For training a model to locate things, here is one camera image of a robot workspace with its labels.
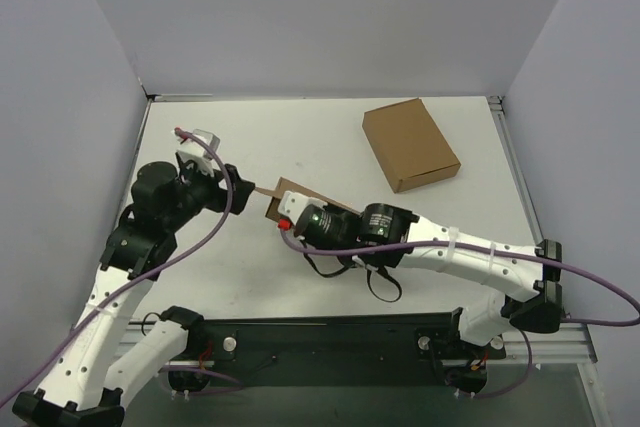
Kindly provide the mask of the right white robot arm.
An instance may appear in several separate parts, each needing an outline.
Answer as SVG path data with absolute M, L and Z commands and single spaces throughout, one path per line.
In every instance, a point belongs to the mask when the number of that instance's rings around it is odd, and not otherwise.
M 344 268 L 362 267 L 368 277 L 417 268 L 492 289 L 486 300 L 461 309 L 458 337 L 465 343 L 485 346 L 510 329 L 551 334 L 560 327 L 560 274 L 543 265 L 543 245 L 497 244 L 388 204 L 356 214 L 296 195 L 279 213 L 302 247 L 334 251 Z

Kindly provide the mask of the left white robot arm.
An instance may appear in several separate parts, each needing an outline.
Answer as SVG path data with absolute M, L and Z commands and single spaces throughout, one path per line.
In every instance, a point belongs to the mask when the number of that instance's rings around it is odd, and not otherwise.
M 254 189 L 231 164 L 221 170 L 208 160 L 141 167 L 80 319 L 38 387 L 17 395 L 13 414 L 29 426 L 119 426 L 133 398 L 168 361 L 199 355 L 205 334 L 195 325 L 202 316 L 171 307 L 142 341 L 114 357 L 138 305 L 165 265 L 178 262 L 177 232 L 203 210 L 223 218 L 240 214 Z

